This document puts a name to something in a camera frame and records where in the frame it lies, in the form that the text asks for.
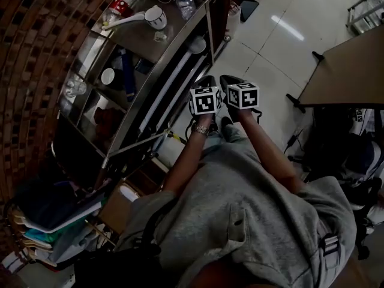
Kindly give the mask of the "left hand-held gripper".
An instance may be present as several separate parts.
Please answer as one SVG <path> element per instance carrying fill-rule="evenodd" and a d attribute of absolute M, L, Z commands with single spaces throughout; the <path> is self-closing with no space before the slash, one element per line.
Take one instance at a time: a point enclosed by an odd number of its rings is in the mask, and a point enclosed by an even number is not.
<path fill-rule="evenodd" d="M 193 116 L 216 114 L 222 107 L 221 89 L 215 77 L 207 75 L 199 79 L 195 88 L 190 89 L 189 110 Z"/>

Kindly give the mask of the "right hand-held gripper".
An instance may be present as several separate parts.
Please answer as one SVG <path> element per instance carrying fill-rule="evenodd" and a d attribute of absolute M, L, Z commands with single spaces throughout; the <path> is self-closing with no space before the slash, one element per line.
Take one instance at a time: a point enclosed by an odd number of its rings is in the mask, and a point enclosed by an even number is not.
<path fill-rule="evenodd" d="M 226 94 L 226 103 L 239 110 L 255 109 L 259 106 L 259 87 L 231 75 L 220 76 L 220 85 Z"/>

